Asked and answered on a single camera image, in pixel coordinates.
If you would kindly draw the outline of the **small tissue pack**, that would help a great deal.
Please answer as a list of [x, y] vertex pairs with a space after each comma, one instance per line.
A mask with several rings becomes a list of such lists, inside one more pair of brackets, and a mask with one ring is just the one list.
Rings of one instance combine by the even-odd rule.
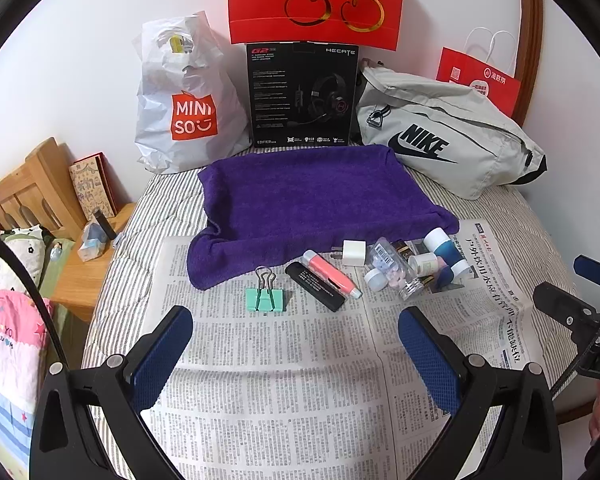
[[82, 233], [78, 256], [82, 262], [99, 258], [105, 251], [109, 237], [97, 221], [88, 222]]

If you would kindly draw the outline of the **grey Nike waist bag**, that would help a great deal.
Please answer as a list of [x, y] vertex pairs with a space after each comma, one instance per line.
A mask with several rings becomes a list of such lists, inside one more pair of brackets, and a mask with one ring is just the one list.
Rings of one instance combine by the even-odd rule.
[[391, 148], [404, 166], [464, 200], [492, 186], [530, 183], [547, 170], [542, 148], [478, 91], [367, 58], [356, 120], [362, 144]]

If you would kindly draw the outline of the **purple towel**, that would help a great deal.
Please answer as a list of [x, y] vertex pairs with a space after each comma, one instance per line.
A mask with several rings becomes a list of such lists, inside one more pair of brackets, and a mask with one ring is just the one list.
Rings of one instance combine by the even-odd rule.
[[207, 224], [187, 255], [199, 290], [344, 240], [418, 240], [460, 228], [382, 145], [237, 156], [202, 170], [199, 181]]

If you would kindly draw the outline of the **black gold Grand Reserve lighter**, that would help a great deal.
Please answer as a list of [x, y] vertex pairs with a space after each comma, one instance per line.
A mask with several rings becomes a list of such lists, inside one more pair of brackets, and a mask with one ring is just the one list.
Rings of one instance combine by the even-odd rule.
[[[404, 240], [397, 240], [396, 242], [392, 243], [392, 246], [405, 261], [408, 261], [409, 258], [416, 256], [416, 252], [414, 252], [411, 246], [407, 244], [407, 242], [404, 242]], [[430, 287], [431, 284], [434, 282], [434, 277], [424, 276], [423, 278], [420, 278], [419, 281], [425, 287]]]

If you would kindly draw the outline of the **pink white pen-shaped tube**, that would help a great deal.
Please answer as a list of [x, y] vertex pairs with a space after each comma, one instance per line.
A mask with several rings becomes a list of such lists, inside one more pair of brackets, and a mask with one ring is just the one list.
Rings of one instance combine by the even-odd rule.
[[362, 297], [362, 292], [358, 289], [358, 286], [346, 274], [325, 260], [320, 254], [314, 252], [314, 250], [306, 250], [302, 255], [302, 261], [312, 272], [332, 284], [343, 295], [354, 299]]

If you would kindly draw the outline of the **white Miniso plastic bag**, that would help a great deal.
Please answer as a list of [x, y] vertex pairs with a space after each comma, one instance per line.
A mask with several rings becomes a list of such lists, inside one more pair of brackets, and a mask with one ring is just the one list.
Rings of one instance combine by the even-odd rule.
[[250, 147], [248, 116], [204, 12], [143, 24], [135, 146], [152, 174], [207, 166]]

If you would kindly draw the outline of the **wooden nightstand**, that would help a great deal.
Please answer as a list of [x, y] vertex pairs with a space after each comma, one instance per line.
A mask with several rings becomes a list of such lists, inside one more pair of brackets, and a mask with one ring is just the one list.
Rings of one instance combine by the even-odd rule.
[[89, 323], [114, 255], [114, 244], [108, 242], [101, 256], [87, 262], [80, 259], [79, 247], [76, 244], [71, 249], [50, 300], [64, 306], [81, 321]]

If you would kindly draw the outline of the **large red gift bag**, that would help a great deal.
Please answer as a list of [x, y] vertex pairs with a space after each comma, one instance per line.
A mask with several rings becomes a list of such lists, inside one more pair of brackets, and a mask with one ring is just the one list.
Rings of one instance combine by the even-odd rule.
[[394, 50], [403, 0], [227, 0], [234, 44], [313, 41]]

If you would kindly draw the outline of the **black rectangular lighter stick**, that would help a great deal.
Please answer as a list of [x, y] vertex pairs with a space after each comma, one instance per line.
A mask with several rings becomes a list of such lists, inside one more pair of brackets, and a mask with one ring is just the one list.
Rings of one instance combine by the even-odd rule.
[[289, 263], [285, 273], [315, 300], [332, 312], [337, 312], [346, 301], [338, 290], [300, 262]]

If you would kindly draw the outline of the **white USB wall charger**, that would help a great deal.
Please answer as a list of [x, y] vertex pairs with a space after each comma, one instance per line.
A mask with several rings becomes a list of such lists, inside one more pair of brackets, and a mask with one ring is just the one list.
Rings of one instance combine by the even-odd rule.
[[344, 266], [365, 266], [367, 246], [364, 240], [344, 240], [341, 247], [333, 247], [330, 256]]

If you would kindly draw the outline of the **blue white cylindrical bottle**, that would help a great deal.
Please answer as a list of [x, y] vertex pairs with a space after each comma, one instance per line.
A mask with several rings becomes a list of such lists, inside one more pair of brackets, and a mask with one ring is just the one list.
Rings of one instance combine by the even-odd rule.
[[470, 270], [467, 260], [456, 248], [445, 230], [441, 228], [433, 229], [424, 237], [424, 244], [430, 252], [433, 252], [446, 263], [456, 280]]

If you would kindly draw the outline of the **small white round plug light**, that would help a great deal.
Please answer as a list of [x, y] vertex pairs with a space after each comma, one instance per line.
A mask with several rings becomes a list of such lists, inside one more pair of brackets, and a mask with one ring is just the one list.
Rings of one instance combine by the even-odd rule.
[[365, 283], [373, 292], [380, 292], [388, 286], [388, 278], [378, 269], [370, 269], [364, 275]]

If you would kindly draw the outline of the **small white green-label jar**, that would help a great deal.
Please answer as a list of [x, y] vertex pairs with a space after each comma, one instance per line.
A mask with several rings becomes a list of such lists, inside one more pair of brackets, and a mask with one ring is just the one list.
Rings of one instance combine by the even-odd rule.
[[408, 258], [408, 264], [419, 278], [434, 276], [442, 269], [446, 268], [445, 261], [434, 252], [426, 254], [412, 255]]

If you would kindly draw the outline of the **clear candy bottle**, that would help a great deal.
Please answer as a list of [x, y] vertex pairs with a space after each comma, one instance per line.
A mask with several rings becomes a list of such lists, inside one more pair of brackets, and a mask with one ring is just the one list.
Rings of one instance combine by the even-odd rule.
[[417, 274], [385, 237], [370, 245], [367, 259], [370, 269], [381, 270], [388, 278], [387, 287], [395, 290], [403, 300], [410, 299], [424, 290]]

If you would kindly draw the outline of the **mint green binder clip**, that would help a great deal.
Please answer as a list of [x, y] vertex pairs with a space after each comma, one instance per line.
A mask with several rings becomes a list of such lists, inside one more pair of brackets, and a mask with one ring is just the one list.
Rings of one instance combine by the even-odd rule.
[[266, 266], [256, 269], [258, 284], [245, 290], [245, 305], [249, 312], [283, 312], [285, 295], [281, 288], [275, 288], [276, 274]]

